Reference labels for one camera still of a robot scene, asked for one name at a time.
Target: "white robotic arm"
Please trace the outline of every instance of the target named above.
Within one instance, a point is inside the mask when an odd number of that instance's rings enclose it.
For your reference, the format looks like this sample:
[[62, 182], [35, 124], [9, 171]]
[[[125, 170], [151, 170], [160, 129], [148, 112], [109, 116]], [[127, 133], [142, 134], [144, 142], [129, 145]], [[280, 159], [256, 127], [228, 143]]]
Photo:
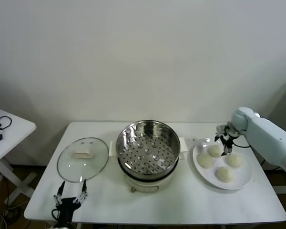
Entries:
[[225, 147], [223, 155], [232, 152], [233, 140], [244, 135], [253, 147], [270, 164], [286, 171], [286, 132], [250, 108], [240, 107], [227, 125], [217, 127], [216, 137]]

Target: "stainless steel steamer basket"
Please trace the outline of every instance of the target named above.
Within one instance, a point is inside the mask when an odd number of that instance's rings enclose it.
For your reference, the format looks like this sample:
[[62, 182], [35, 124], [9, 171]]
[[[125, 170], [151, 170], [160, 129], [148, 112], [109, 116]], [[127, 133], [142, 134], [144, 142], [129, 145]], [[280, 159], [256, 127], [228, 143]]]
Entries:
[[139, 181], [154, 182], [175, 169], [180, 142], [168, 125], [143, 120], [130, 124], [120, 133], [116, 152], [124, 173]]

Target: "floor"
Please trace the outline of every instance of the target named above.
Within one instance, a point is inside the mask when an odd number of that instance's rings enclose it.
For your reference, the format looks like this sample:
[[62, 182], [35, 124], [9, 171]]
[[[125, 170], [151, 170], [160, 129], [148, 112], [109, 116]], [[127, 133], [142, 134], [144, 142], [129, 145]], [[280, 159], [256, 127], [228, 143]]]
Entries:
[[[22, 180], [30, 173], [30, 172], [35, 172], [37, 173], [37, 177], [33, 180], [33, 182], [30, 184], [30, 186], [32, 188], [36, 188], [38, 181], [40, 180], [43, 172], [44, 172], [44, 168], [32, 168], [32, 167], [15, 167], [14, 169], [14, 173], [21, 178]], [[286, 185], [286, 175], [283, 172], [273, 172], [273, 173], [266, 173], [268, 179], [270, 180], [272, 185]], [[12, 192], [15, 189], [15, 186], [7, 181], [5, 179], [3, 179], [0, 183], [0, 214], [2, 214], [2, 212], [5, 210], [6, 206], [4, 205], [3, 201], [5, 200], [5, 198], [8, 195], [8, 191]], [[286, 195], [279, 195], [278, 196], [280, 201], [282, 202], [285, 210], [286, 210]], [[24, 195], [20, 195], [15, 202], [12, 204], [13, 206], [28, 202], [29, 199], [24, 196]], [[50, 226], [47, 225], [47, 227], [45, 227], [45, 223], [44, 222], [40, 222], [40, 221], [32, 221], [30, 222], [29, 220], [26, 220], [23, 217], [23, 212], [25, 209], [26, 204], [23, 204], [20, 208], [20, 213], [21, 216], [20, 218], [14, 222], [11, 225], [8, 225], [8, 229], [45, 229], [45, 228], [49, 228]], [[118, 225], [83, 225], [82, 226], [83, 229], [100, 229], [100, 228], [104, 228], [104, 229], [117, 229], [119, 228]], [[218, 225], [210, 225], [210, 226], [158, 226], [158, 227], [152, 227], [152, 226], [142, 226], [142, 225], [124, 225], [123, 229], [220, 229], [220, 226]], [[276, 228], [285, 228], [286, 229], [286, 222], [283, 223], [273, 223], [273, 224], [263, 224], [263, 225], [259, 225], [258, 227], [256, 227], [257, 229], [276, 229]]]

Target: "white table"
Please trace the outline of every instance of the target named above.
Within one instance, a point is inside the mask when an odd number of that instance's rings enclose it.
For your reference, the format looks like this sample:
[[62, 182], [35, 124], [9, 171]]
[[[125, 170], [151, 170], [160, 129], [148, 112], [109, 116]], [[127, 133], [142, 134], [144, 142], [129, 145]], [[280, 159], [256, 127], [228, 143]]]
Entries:
[[[32, 220], [53, 220], [53, 195], [63, 182], [56, 163], [62, 150], [84, 137], [98, 137], [108, 145], [115, 141], [127, 123], [71, 123], [58, 144], [30, 199], [24, 216]], [[168, 123], [179, 137], [214, 137], [216, 123]], [[237, 143], [247, 144], [240, 139]], [[75, 211], [74, 222], [107, 224], [242, 224], [286, 220], [277, 195], [251, 149], [242, 149], [252, 166], [252, 178], [241, 190], [227, 191], [206, 184], [189, 160], [178, 163], [172, 182], [157, 193], [131, 193], [114, 158], [105, 169], [87, 181], [88, 198]], [[63, 198], [77, 196], [82, 183], [66, 182]]]
[[[13, 174], [13, 169], [4, 160], [4, 156], [30, 135], [36, 129], [36, 125], [2, 110], [0, 110], [0, 117], [1, 116], [8, 116], [12, 119], [11, 126], [3, 130], [3, 139], [0, 141], [0, 182], [3, 175], [17, 187], [17, 189], [15, 189], [9, 196], [10, 205], [17, 196], [20, 195], [20, 193], [23, 193], [28, 197], [32, 196], [34, 189], [28, 187], [28, 184], [36, 177], [36, 174], [30, 173], [24, 181], [21, 181], [15, 174]], [[0, 123], [2, 124], [2, 127], [5, 127], [10, 123], [10, 121], [7, 118], [2, 118]]]

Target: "steamed bun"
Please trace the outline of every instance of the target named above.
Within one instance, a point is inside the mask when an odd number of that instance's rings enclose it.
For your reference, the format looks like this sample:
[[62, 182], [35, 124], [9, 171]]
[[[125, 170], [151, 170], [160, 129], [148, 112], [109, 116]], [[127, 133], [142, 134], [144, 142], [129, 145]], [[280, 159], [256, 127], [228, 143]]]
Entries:
[[219, 145], [211, 145], [208, 147], [207, 151], [213, 157], [220, 157], [223, 153]]
[[243, 160], [239, 155], [229, 155], [226, 158], [227, 164], [234, 167], [239, 168], [243, 165]]
[[199, 154], [197, 156], [198, 164], [203, 168], [211, 168], [214, 164], [213, 158], [207, 153]]
[[228, 167], [220, 167], [216, 170], [215, 175], [225, 183], [230, 183], [234, 180], [233, 173]]

